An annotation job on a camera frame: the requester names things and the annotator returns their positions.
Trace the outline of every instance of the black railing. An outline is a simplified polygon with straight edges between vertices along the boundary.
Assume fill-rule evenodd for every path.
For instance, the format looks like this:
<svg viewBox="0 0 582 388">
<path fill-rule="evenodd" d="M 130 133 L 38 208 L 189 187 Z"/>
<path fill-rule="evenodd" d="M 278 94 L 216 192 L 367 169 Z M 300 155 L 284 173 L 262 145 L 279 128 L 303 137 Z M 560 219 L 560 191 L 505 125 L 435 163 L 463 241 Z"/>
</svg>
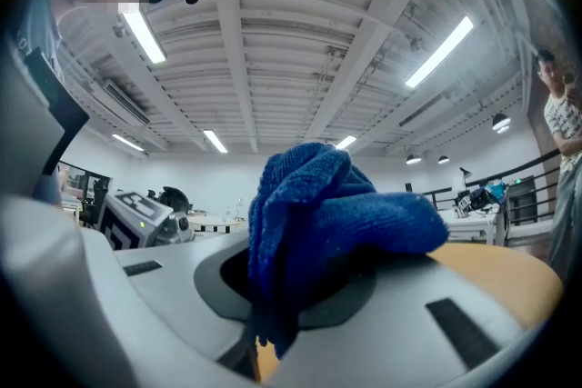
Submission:
<svg viewBox="0 0 582 388">
<path fill-rule="evenodd" d="M 487 176 L 485 178 L 481 178 L 479 180 L 476 180 L 476 181 L 472 181 L 470 183 L 467 183 L 466 184 L 466 187 L 468 188 L 468 187 L 472 187 L 472 186 L 485 186 L 485 185 L 487 185 L 491 181 L 500 180 L 500 179 L 502 179 L 502 178 L 504 178 L 506 176 L 510 176 L 512 174 L 516 174 L 516 173 L 522 172 L 522 171 L 524 171 L 524 170 L 526 170 L 528 168 L 531 168 L 532 166 L 536 166 L 538 164 L 543 164 L 545 161 L 550 160 L 550 159 L 556 157 L 559 154 L 560 154 L 560 152 L 556 149 L 554 151 L 551 151 L 551 152 L 548 152 L 547 154 L 542 155 L 541 157 L 538 157 L 537 159 L 534 159 L 534 160 L 532 160 L 530 162 L 527 162 L 526 164 L 522 164 L 520 166 L 517 166 L 516 168 L 512 168 L 511 170 L 506 170 L 505 172 L 500 172 L 498 174 L 492 174 L 492 175 Z M 552 168 L 551 170 L 548 170 L 547 172 L 544 172 L 542 174 L 538 174 L 536 176 L 530 176 L 530 177 L 527 178 L 527 180 L 528 181 L 533 181 L 533 180 L 536 180 L 537 178 L 541 178 L 542 176 L 546 176 L 548 174 L 552 174 L 554 172 L 557 172 L 558 170 L 559 170 L 559 166 L 558 167 L 555 167 L 555 168 Z M 539 191 L 543 191 L 545 189 L 554 187 L 556 185 L 557 185 L 557 183 L 548 184 L 548 185 L 546 185 L 544 187 L 537 188 L 535 190 L 530 190 L 527 193 L 518 194 L 518 195 L 512 195 L 510 198 L 511 199 L 518 199 L 519 197 L 524 197 L 526 195 L 535 194 L 535 193 L 537 193 Z M 426 195 L 426 196 L 429 196 L 430 195 L 431 196 L 431 199 L 432 199 L 432 204 L 437 209 L 438 208 L 437 207 L 437 203 L 445 203 L 445 202 L 449 202 L 450 203 L 450 202 L 454 202 L 455 201 L 455 198 L 437 199 L 437 194 L 448 193 L 448 192 L 452 192 L 452 191 L 453 191 L 453 188 L 452 187 L 448 187 L 448 188 L 435 189 L 433 191 L 427 191 L 426 193 L 422 193 L 422 194 L 423 195 Z M 548 199 L 546 199 L 544 201 L 539 201 L 539 202 L 535 202 L 535 203 L 528 204 L 528 205 L 520 205 L 519 207 L 514 207 L 511 210 L 512 211 L 522 210 L 522 209 L 525 209 L 527 207 L 534 207 L 534 206 L 537 206 L 537 205 L 540 205 L 540 204 L 550 203 L 550 202 L 555 201 L 555 200 L 556 200 L 556 197 L 551 197 L 551 198 L 548 198 Z M 512 220 L 511 222 L 512 223 L 515 223 L 515 222 L 522 223 L 522 222 L 527 222 L 527 221 L 531 221 L 531 220 L 537 220 L 540 217 L 550 216 L 550 215 L 553 215 L 553 214 L 554 214 L 553 212 L 548 212 L 548 213 L 545 213 L 545 214 L 538 214 L 538 215 L 533 215 L 533 216 L 529 216 L 529 217 L 525 217 L 525 218 L 519 218 L 519 219 L 516 219 L 516 220 Z"/>
</svg>

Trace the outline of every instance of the ceiling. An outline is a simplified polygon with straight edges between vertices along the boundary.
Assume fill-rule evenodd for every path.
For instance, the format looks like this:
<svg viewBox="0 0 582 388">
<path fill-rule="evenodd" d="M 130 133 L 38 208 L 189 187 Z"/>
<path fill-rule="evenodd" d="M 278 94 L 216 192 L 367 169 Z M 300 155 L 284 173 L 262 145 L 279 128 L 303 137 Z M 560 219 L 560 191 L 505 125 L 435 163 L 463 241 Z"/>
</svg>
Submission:
<svg viewBox="0 0 582 388">
<path fill-rule="evenodd" d="M 430 151 L 524 101 L 522 0 L 165 0 L 142 5 L 167 59 L 153 65 L 107 11 L 61 23 L 65 84 L 90 126 L 148 153 L 272 154 L 304 141 L 386 156 Z M 415 90 L 405 81 L 469 16 L 475 28 Z M 87 89 L 111 79 L 145 113 L 132 126 Z"/>
</svg>

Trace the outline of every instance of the white wall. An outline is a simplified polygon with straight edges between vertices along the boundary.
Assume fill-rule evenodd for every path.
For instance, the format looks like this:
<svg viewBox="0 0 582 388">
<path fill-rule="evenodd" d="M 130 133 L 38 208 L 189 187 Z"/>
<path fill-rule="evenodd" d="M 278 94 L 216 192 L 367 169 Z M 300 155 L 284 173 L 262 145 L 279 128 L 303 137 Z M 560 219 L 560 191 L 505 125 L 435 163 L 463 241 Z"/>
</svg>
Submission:
<svg viewBox="0 0 582 388">
<path fill-rule="evenodd" d="M 422 193 L 449 187 L 459 166 L 473 172 L 469 179 L 476 180 L 491 174 L 512 169 L 540 156 L 536 139 L 527 119 L 519 113 L 519 106 L 508 109 L 512 118 L 511 129 L 497 134 L 490 123 L 484 123 L 473 131 L 442 147 L 442 152 L 429 154 L 420 164 L 406 165 L 406 155 L 399 157 L 358 157 L 354 164 L 374 183 L 381 193 L 403 192 L 405 183 L 411 183 L 415 192 Z M 441 154 L 451 162 L 438 165 Z M 127 171 L 129 189 L 143 194 L 148 189 L 157 193 L 162 186 L 173 186 L 183 191 L 195 208 L 210 214 L 224 214 L 227 207 L 236 209 L 236 200 L 241 197 L 247 212 L 256 195 L 267 155 L 231 154 L 151 154 L 147 160 L 133 160 Z M 543 167 L 526 170 L 513 178 L 525 178 L 530 174 L 543 173 Z M 537 180 L 537 187 L 545 185 L 545 178 Z M 538 200 L 545 199 L 545 191 L 538 193 Z M 437 198 L 452 197 L 451 193 L 439 194 Z M 547 208 L 539 206 L 540 213 Z"/>
<path fill-rule="evenodd" d="M 147 194 L 159 193 L 163 186 L 182 191 L 195 209 L 211 215 L 224 215 L 230 207 L 236 213 L 240 197 L 246 217 L 248 206 L 256 195 L 266 155 L 231 154 L 151 154 L 147 160 L 134 161 L 131 167 L 132 189 Z"/>
<path fill-rule="evenodd" d="M 63 162 L 112 178 L 109 190 L 131 189 L 133 177 L 129 176 L 131 155 L 118 149 L 114 143 L 81 130 L 66 148 Z"/>
</svg>

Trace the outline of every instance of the floor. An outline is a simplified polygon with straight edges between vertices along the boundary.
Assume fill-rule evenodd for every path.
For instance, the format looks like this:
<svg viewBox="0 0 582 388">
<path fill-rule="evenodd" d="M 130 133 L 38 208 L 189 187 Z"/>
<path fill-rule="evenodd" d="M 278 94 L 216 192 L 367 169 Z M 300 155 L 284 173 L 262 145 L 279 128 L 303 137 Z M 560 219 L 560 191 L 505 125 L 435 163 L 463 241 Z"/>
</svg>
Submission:
<svg viewBox="0 0 582 388">
<path fill-rule="evenodd" d="M 549 234 L 539 234 L 527 238 L 511 239 L 507 242 L 507 247 L 515 249 L 526 254 L 533 255 L 540 261 L 547 260 L 549 253 L 550 238 Z"/>
</svg>

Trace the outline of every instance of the desk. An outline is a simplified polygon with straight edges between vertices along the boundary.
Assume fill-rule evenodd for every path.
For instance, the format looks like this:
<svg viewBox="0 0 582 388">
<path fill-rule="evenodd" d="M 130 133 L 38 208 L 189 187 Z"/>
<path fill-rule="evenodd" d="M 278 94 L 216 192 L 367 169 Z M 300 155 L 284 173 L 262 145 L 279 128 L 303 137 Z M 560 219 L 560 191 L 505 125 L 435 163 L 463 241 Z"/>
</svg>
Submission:
<svg viewBox="0 0 582 388">
<path fill-rule="evenodd" d="M 505 236 L 503 212 L 493 206 L 487 214 L 470 212 L 469 217 L 459 218 L 454 209 L 438 211 L 448 226 L 449 238 L 452 240 L 471 240 L 485 232 L 487 244 L 502 244 Z"/>
<path fill-rule="evenodd" d="M 243 229 L 246 222 L 217 216 L 189 215 L 188 222 L 195 232 L 231 233 Z"/>
<path fill-rule="evenodd" d="M 544 322 L 562 295 L 562 283 L 552 269 L 536 257 L 506 247 L 445 244 L 429 256 L 493 296 L 524 329 Z M 265 381 L 279 361 L 271 343 L 256 346 Z"/>
</svg>

